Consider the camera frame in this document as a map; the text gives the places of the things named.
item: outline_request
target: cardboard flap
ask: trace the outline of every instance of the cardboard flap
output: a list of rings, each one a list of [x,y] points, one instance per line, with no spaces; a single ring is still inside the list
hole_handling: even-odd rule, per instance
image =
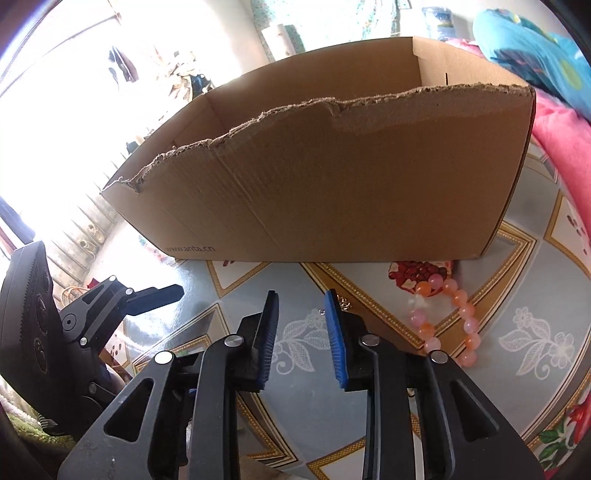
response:
[[[424,86],[477,83],[484,78],[493,85],[529,86],[508,70],[437,40],[414,37],[413,53],[418,58]]]
[[[183,258],[383,261],[392,249],[414,258],[417,231],[437,239],[423,245],[425,260],[475,257],[518,174],[532,101],[530,88],[484,85],[314,100],[160,155],[103,195]],[[437,197],[449,208],[435,207]],[[372,228],[343,229],[335,216]],[[458,235],[466,219],[470,232]],[[336,248],[336,238],[349,248]]]

